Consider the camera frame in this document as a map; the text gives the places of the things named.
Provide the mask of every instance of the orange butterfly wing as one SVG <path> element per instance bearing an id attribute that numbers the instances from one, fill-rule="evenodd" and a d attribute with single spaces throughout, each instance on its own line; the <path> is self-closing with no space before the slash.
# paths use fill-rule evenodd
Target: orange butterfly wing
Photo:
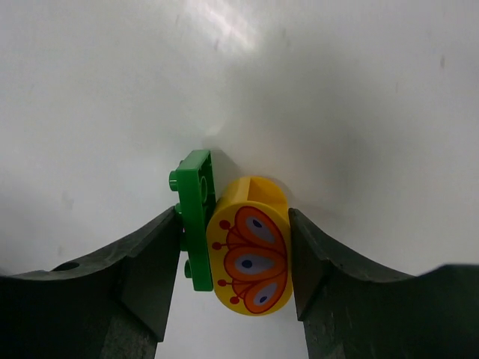
<path id="1" fill-rule="evenodd" d="M 224 266 L 237 295 L 231 303 L 241 298 L 253 314 L 268 311 L 287 285 L 287 253 L 281 231 L 259 209 L 244 206 L 237 211 L 226 242 Z"/>

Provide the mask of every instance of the green lego plate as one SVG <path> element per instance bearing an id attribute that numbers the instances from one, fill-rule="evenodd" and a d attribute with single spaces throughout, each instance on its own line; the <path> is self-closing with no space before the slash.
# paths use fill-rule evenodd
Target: green lego plate
<path id="1" fill-rule="evenodd" d="M 178 192 L 177 213 L 183 220 L 181 248 L 188 251 L 185 276 L 196 291 L 212 291 L 206 228 L 216 206 L 213 168 L 209 150 L 191 152 L 170 173 L 170 189 Z"/>

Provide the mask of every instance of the white surface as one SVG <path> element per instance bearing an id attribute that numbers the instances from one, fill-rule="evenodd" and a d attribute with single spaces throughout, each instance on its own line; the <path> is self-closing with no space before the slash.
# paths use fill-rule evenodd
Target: white surface
<path id="1" fill-rule="evenodd" d="M 478 34 L 475 0 L 0 0 L 1 270 L 140 227 L 200 147 L 388 266 L 478 263 Z M 246 318 L 181 274 L 158 353 L 307 357 L 292 301 Z"/>

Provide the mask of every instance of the blue eye spot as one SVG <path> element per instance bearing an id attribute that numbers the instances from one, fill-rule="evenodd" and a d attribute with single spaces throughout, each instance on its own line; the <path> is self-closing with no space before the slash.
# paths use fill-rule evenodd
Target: blue eye spot
<path id="1" fill-rule="evenodd" d="M 256 217 L 247 217 L 246 226 L 252 234 L 268 243 L 274 243 L 275 237 L 264 222 Z"/>
<path id="2" fill-rule="evenodd" d="M 251 260 L 243 260 L 241 262 L 241 266 L 244 268 L 251 268 L 253 266 L 253 262 Z"/>

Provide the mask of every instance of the red dot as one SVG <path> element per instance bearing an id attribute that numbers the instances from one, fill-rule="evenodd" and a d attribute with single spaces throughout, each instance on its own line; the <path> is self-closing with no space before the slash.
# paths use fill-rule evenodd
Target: red dot
<path id="1" fill-rule="evenodd" d="M 230 227 L 231 227 L 231 224 L 230 222 L 226 221 L 226 220 L 221 220 L 219 222 L 219 227 L 222 229 L 222 230 L 229 230 Z"/>

